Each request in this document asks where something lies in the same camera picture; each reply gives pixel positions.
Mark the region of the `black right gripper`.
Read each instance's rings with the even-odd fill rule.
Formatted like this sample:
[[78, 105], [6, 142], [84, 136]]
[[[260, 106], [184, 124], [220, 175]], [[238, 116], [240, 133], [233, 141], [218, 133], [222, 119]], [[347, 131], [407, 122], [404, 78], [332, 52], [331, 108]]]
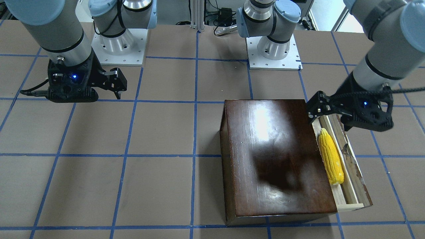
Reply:
[[127, 91], [127, 79], [118, 67], [105, 72], [95, 53], [76, 66], [65, 66], [49, 60], [47, 66], [49, 88], [46, 98], [55, 103], [89, 103], [98, 100], [94, 87], [114, 92], [121, 100]]

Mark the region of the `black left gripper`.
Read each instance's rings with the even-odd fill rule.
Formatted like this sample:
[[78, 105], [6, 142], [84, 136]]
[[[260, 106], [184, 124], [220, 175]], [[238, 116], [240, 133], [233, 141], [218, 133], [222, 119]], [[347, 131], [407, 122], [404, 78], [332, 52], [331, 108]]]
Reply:
[[[366, 91], [355, 81], [353, 72], [337, 89], [335, 95], [344, 93], [351, 95], [338, 98], [337, 102], [342, 104], [342, 108], [349, 112], [349, 115], [340, 117], [345, 132], [353, 127], [377, 132], [384, 132], [393, 128], [393, 96], [391, 93], [372, 94], [371, 91]], [[309, 124], [312, 124], [320, 116], [338, 113], [331, 97], [323, 91], [317, 91], [308, 100], [306, 111]]]

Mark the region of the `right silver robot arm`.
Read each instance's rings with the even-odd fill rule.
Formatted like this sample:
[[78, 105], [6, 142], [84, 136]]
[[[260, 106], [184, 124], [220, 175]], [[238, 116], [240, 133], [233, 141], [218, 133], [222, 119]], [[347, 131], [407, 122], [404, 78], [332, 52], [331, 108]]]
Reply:
[[76, 16], [75, 0], [6, 0], [5, 4], [49, 57], [47, 79], [20, 94], [55, 103], [95, 102], [99, 98], [95, 88], [111, 91], [120, 99], [127, 90], [127, 79], [118, 67], [104, 70], [98, 55], [137, 53], [134, 59], [141, 64], [141, 39], [131, 30], [157, 25], [156, 0], [90, 0], [100, 47], [95, 50]]

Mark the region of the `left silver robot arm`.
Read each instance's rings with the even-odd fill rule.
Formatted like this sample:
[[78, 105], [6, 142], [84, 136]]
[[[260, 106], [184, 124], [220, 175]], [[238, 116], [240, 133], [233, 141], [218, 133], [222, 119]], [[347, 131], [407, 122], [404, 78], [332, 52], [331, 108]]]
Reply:
[[[300, 8], [291, 0], [248, 0], [237, 10], [237, 27], [243, 38], [261, 37], [259, 51], [270, 60], [283, 59], [284, 49], [300, 20]], [[381, 82], [376, 87], [360, 85], [360, 80], [371, 83], [376, 74], [366, 57], [349, 74], [337, 91], [326, 95], [317, 91], [307, 102], [309, 121], [323, 115], [340, 115], [344, 131], [362, 128], [383, 132], [392, 129], [393, 97], [389, 83]]]

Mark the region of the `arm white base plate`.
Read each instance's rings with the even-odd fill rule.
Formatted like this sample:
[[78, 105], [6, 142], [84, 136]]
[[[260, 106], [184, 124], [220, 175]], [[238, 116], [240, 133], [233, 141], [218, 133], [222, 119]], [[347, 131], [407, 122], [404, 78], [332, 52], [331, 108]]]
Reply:
[[147, 29], [127, 29], [116, 38], [95, 34], [92, 48], [102, 65], [143, 66], [148, 32]]
[[246, 38], [249, 68], [252, 70], [300, 71], [303, 69], [295, 36], [286, 43], [266, 36]]

